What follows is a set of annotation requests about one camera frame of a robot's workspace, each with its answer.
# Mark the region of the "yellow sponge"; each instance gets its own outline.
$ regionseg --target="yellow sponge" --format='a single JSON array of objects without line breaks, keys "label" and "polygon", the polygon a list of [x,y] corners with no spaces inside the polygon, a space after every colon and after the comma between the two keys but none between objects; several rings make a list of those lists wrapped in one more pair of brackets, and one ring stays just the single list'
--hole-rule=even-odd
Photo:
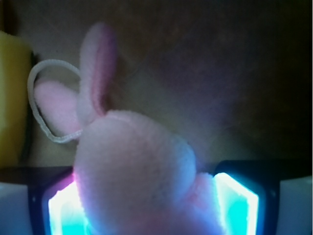
[{"label": "yellow sponge", "polygon": [[15,166],[25,142],[31,48],[0,31],[0,167]]}]

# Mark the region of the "pink inner ear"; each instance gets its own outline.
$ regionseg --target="pink inner ear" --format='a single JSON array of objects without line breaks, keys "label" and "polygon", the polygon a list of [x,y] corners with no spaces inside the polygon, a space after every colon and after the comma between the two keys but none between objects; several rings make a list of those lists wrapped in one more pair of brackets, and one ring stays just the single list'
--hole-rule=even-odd
[{"label": "pink inner ear", "polygon": [[81,129],[76,115],[77,93],[57,81],[37,82],[35,99],[45,119],[63,134]]},{"label": "pink inner ear", "polygon": [[102,99],[115,74],[117,59],[115,36],[103,23],[95,24],[81,49],[81,87],[77,113],[83,125],[105,114]]}]

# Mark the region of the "plush bunny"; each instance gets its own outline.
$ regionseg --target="plush bunny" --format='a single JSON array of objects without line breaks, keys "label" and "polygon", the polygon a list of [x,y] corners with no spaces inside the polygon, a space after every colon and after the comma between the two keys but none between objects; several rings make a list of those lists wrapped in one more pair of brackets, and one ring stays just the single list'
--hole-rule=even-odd
[{"label": "plush bunny", "polygon": [[213,178],[196,172],[187,142],[144,115],[104,111],[116,58],[114,33],[98,23],[81,48],[79,93],[55,81],[35,86],[48,121],[65,134],[82,130],[74,176],[92,232],[225,234]]}]

